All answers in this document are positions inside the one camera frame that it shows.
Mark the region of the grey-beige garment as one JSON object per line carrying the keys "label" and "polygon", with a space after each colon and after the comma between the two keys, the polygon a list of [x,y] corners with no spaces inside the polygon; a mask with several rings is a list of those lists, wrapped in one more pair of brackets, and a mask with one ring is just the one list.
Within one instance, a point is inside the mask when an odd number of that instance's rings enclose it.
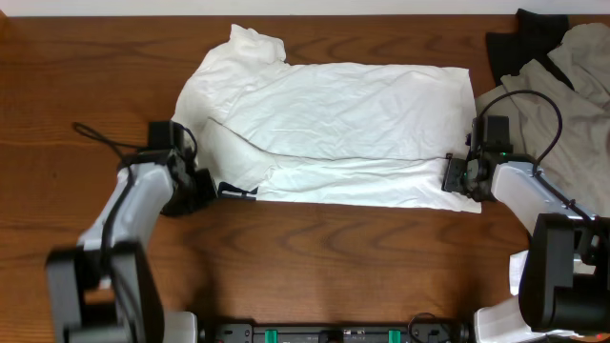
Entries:
{"label": "grey-beige garment", "polygon": [[547,56],[571,82],[558,80],[539,61],[476,99],[477,111],[508,91],[533,90],[558,106],[562,133],[542,160],[547,177],[566,196],[600,216],[609,215],[609,27],[577,25]]}

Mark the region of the white t-shirt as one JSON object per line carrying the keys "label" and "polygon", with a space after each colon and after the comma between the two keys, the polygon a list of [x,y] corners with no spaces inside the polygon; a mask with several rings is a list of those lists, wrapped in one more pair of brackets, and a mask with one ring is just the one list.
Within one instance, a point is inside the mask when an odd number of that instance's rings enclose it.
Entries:
{"label": "white t-shirt", "polygon": [[442,187],[475,117],[469,72],[291,65],[282,40],[232,26],[178,96],[197,162],[258,201],[478,213]]}

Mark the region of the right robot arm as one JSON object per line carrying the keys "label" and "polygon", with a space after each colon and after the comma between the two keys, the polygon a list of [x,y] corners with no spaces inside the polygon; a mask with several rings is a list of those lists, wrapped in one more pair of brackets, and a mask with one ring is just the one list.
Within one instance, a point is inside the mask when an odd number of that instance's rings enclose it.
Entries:
{"label": "right robot arm", "polygon": [[477,342],[609,331],[609,220],[580,207],[531,160],[449,156],[442,190],[503,203],[531,234],[518,294],[474,315]]}

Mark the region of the black garment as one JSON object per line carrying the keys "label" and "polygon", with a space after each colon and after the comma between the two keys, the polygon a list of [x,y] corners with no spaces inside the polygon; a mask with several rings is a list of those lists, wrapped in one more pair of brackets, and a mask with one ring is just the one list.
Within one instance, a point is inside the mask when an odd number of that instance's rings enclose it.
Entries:
{"label": "black garment", "polygon": [[557,48],[570,29],[565,14],[537,14],[518,9],[518,29],[512,33],[487,32],[485,43],[491,72],[497,86],[505,75],[517,76],[531,60],[538,61],[560,82],[573,90],[565,73],[550,59],[548,53]]}

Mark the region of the white garment at right edge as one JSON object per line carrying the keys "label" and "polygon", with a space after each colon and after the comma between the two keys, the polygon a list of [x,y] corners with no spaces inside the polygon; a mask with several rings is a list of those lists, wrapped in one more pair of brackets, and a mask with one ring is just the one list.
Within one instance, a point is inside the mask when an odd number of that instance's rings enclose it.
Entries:
{"label": "white garment at right edge", "polygon": [[[528,251],[518,252],[510,256],[509,260],[509,288],[511,295],[519,293],[519,284],[525,267]],[[584,263],[579,255],[575,255],[573,260],[575,274],[591,275],[596,271],[596,267]]]}

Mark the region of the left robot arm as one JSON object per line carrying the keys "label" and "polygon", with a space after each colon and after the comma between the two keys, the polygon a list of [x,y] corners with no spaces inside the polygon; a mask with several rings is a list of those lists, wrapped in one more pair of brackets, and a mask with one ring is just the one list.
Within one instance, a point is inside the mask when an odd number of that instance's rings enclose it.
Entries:
{"label": "left robot arm", "polygon": [[196,212],[216,198],[206,169],[176,149],[123,159],[105,208],[73,248],[46,261],[58,342],[195,342],[197,318],[163,308],[146,248],[160,215]]}

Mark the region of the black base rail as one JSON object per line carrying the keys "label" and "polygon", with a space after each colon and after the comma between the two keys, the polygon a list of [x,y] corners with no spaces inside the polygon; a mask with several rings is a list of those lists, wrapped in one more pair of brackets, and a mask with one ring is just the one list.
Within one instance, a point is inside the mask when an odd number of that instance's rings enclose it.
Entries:
{"label": "black base rail", "polygon": [[213,343],[469,343],[474,335],[466,324],[423,319],[405,326],[260,326],[226,324],[215,329]]}

